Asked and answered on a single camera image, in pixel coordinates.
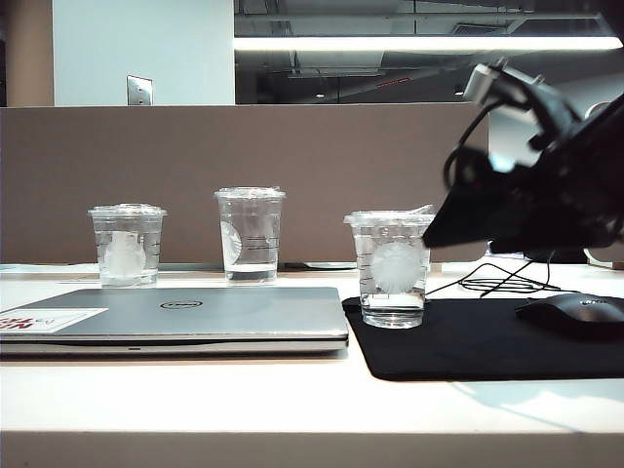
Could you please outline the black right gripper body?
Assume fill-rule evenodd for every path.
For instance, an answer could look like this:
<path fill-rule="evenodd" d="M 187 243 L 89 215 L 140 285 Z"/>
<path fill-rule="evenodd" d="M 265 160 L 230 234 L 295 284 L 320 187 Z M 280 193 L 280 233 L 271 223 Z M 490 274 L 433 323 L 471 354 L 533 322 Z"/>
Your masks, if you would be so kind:
<path fill-rule="evenodd" d="M 605 248 L 623 238 L 623 141 L 568 143 L 541 155 L 491 236 L 496 253 Z"/>

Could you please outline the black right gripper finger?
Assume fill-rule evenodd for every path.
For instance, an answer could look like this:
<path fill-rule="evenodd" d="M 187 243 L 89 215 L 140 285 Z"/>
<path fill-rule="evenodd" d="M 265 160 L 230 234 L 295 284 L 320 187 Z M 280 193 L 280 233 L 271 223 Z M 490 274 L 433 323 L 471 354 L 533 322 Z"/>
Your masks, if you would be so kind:
<path fill-rule="evenodd" d="M 428 248 L 445 248 L 491 238 L 493 198 L 486 193 L 453 187 L 425 230 Z"/>

